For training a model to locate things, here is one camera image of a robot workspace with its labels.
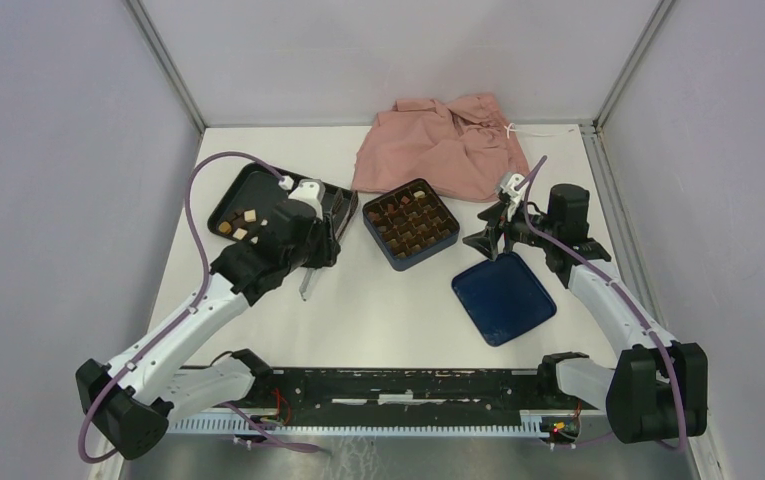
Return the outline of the silver metal tongs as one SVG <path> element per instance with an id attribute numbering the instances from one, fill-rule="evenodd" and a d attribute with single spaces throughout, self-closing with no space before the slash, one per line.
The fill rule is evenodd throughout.
<path id="1" fill-rule="evenodd" d="M 309 301 L 316 285 L 321 269 L 307 268 L 299 286 L 299 294 L 303 301 Z"/>

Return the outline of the blue chocolate box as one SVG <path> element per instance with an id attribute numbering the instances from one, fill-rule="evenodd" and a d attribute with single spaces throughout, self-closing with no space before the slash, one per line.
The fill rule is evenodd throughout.
<path id="1" fill-rule="evenodd" d="M 367 202 L 362 217 L 388 263 L 398 272 L 454 245 L 460 233 L 458 220 L 423 178 Z"/>

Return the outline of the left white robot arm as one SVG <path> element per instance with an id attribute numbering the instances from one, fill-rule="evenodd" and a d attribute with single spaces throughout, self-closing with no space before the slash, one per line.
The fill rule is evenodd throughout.
<path id="1" fill-rule="evenodd" d="M 303 180 L 278 202 L 266 224 L 226 247 L 204 268 L 203 283 L 159 326 L 102 363 L 86 360 L 75 378 L 85 419 L 127 460 L 151 450 L 168 427 L 224 402 L 264 405 L 271 379 L 240 352 L 211 367 L 184 373 L 183 364 L 229 321 L 299 268 L 334 265 L 340 245 L 323 212 L 325 190 Z"/>

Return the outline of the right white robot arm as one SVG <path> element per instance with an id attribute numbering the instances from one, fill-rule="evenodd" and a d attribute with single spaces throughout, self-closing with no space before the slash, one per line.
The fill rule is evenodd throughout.
<path id="1" fill-rule="evenodd" d="M 590 193 L 554 185 L 546 211 L 529 211 L 530 184 L 511 174 L 497 187 L 498 201 L 479 214 L 482 232 L 465 245 L 495 262 L 516 244 L 541 249 L 548 269 L 588 310 L 609 341 L 613 368 L 588 355 L 547 355 L 535 392 L 549 408 L 573 397 L 604 412 L 624 444 L 655 441 L 680 449 L 705 434 L 708 422 L 708 357 L 663 328 L 622 282 L 608 251 L 589 234 Z"/>

